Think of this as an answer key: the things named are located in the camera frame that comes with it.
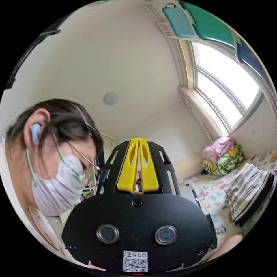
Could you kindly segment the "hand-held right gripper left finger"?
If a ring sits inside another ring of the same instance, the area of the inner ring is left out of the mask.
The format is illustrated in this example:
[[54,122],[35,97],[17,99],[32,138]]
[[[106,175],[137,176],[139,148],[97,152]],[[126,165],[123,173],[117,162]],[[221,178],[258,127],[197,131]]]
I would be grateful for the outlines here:
[[121,192],[135,192],[137,164],[138,164],[139,138],[130,140],[125,160],[122,166],[120,177],[117,182],[117,189]]

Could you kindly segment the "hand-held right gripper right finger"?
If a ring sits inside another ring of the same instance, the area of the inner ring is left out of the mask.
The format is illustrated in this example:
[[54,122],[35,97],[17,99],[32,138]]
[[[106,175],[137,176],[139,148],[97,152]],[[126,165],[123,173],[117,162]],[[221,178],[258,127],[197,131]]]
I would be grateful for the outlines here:
[[148,140],[139,138],[142,192],[157,192],[159,189],[155,167]]

